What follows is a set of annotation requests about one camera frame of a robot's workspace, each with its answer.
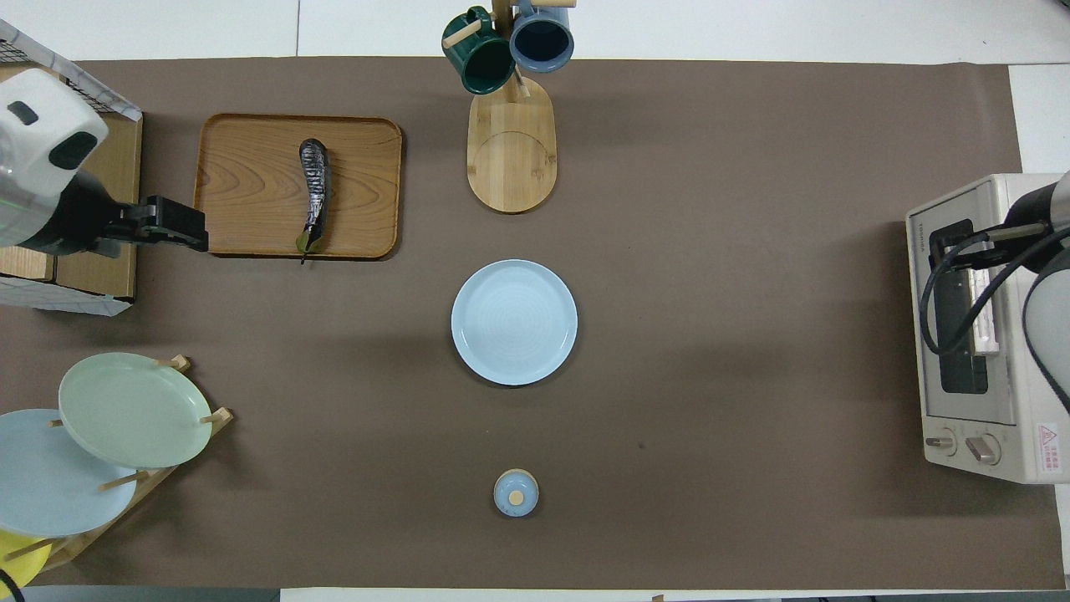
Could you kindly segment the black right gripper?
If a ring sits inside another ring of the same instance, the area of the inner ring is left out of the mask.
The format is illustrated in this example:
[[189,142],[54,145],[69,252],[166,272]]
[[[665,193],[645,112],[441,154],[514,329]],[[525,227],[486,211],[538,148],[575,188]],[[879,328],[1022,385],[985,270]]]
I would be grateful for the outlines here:
[[[1012,227],[993,227],[985,230],[982,249],[970,254],[970,269],[990,269],[1007,264],[1023,254],[1035,242],[1048,235],[1046,222],[1028,222]],[[948,254],[963,250],[963,243],[970,246],[973,235],[932,235],[931,262],[944,262]]]

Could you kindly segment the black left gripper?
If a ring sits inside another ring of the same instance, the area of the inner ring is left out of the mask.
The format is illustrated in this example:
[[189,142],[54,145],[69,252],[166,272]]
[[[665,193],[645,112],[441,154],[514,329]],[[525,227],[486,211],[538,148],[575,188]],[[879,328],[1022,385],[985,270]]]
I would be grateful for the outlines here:
[[[119,216],[104,226],[102,242],[182,245],[199,253],[209,251],[204,214],[165,197],[147,197],[144,202],[119,203]],[[158,229],[163,216],[165,231]]]

